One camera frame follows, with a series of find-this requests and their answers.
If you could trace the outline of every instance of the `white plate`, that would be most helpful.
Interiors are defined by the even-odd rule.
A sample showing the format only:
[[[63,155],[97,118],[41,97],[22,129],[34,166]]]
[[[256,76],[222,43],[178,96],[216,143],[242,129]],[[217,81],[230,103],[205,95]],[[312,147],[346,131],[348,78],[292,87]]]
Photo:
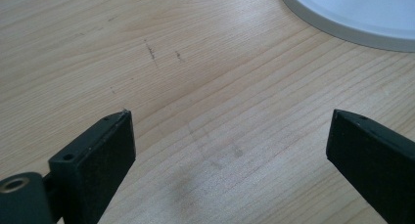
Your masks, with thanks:
[[[415,52],[415,0],[284,0],[300,18],[360,45]]]

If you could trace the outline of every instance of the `scratch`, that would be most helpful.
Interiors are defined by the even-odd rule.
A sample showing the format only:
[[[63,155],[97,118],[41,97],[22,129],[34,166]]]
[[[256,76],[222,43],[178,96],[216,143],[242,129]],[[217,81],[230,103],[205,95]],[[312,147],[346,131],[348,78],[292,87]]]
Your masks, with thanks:
[[[146,43],[147,50],[149,50],[150,55],[152,56],[152,60],[155,60],[156,56],[155,56],[155,52],[153,51],[152,47],[150,47],[150,45],[147,43],[147,40],[144,40],[144,42]]]
[[[176,57],[177,57],[177,59],[178,59],[180,62],[184,63],[185,61],[183,60],[183,58],[181,58],[180,53],[179,53],[178,51],[175,51],[175,53],[176,53]]]
[[[146,43],[146,47],[147,50],[150,53],[150,56],[152,57],[152,60],[155,62],[156,67],[159,67],[156,63],[156,55],[155,55],[155,51],[153,50],[153,48],[149,45],[149,43],[147,43],[147,39],[144,40],[144,43]]]

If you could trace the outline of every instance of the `dark mark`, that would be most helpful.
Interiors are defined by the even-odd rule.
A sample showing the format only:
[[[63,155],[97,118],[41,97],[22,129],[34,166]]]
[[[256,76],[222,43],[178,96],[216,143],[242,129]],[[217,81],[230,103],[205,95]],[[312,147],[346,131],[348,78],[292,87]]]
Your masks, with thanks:
[[[210,162],[210,164],[211,164],[211,166],[213,166],[213,167],[214,167],[214,168],[216,168],[217,170],[221,170],[221,169],[223,169],[223,166],[222,166],[220,163],[218,163],[218,162],[211,161],[211,162]]]
[[[177,59],[180,61],[180,62],[185,62],[184,60],[183,60],[183,58],[181,58],[181,56],[180,56],[180,53],[178,52],[178,51],[175,51],[175,53],[176,53],[176,57],[177,57]]]
[[[152,47],[150,47],[150,45],[147,44],[147,40],[144,40],[144,42],[146,43],[147,50],[149,50],[150,55],[152,56],[152,60],[155,60],[156,56],[155,56],[155,52],[153,51]]]
[[[110,19],[108,20],[108,22],[111,22],[111,21],[115,20],[117,17],[118,17],[118,16],[115,16],[115,17],[110,18]]]
[[[241,157],[244,155],[244,152],[239,149],[236,145],[234,145],[234,153],[235,153],[235,157]]]

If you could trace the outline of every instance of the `black clamp jaw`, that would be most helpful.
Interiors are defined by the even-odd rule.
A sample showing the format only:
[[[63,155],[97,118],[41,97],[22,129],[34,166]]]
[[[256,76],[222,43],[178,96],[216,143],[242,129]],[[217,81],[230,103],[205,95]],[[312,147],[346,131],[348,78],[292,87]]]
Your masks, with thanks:
[[[100,119],[49,159],[45,177],[0,181],[0,223],[96,224],[135,160],[130,111]]]
[[[388,223],[415,223],[415,143],[363,115],[335,110],[327,158]]]

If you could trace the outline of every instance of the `wooden table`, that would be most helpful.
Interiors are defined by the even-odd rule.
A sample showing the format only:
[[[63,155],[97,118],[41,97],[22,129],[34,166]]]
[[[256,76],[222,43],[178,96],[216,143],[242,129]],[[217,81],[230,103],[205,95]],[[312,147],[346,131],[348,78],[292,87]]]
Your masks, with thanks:
[[[415,54],[281,0],[0,0],[0,178],[104,115],[137,160],[100,223],[385,223],[326,159],[333,109],[415,140]]]

